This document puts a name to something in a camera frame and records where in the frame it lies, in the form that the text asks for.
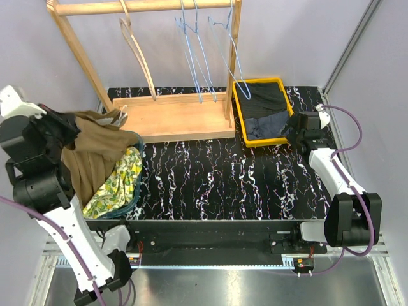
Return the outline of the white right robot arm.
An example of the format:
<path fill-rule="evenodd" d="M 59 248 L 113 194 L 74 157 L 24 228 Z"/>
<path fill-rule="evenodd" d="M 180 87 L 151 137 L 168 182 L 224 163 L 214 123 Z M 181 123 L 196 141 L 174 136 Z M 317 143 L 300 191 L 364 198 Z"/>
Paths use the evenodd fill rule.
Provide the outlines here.
<path fill-rule="evenodd" d="M 323 133 L 329 123 L 330 115 L 322 106 L 315 112 L 294 113 L 283 129 L 331 197 L 325 220 L 302 222 L 300 230 L 289 237 L 289 244 L 299 253 L 319 242 L 366 256 L 379 240 L 382 199 L 377 193 L 366 192 L 342 165 L 337 150 L 329 147 Z"/>

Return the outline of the tan brown skirt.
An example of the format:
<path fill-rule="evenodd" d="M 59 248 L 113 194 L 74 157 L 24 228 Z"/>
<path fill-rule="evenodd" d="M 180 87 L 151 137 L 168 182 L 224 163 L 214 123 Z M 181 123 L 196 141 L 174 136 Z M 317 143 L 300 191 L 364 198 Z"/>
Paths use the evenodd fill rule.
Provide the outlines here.
<path fill-rule="evenodd" d="M 104 114 L 88 110 L 72 115 L 80 132 L 73 143 L 63 148 L 61 159 L 70 171 L 80 203 L 85 206 L 111 175 L 126 149 L 138 143 L 138 136 L 121 130 L 127 115 L 118 109 Z"/>

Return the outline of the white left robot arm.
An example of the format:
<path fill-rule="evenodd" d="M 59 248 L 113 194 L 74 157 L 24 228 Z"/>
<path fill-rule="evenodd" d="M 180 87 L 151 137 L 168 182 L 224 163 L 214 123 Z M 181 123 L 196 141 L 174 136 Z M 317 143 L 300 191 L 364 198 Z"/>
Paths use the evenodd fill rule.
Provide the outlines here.
<path fill-rule="evenodd" d="M 1 203 L 22 210 L 54 239 L 74 271 L 78 289 L 75 305 L 98 301 L 105 305 L 105 289 L 116 291 L 131 278 L 126 252 L 138 237 L 125 225 L 106 233 L 100 246 L 91 233 L 71 185 L 69 169 L 61 160 L 63 148 L 74 143 L 80 129 L 73 114 L 44 108 L 39 114 L 16 114 L 1 123 L 1 148 L 13 198 Z"/>

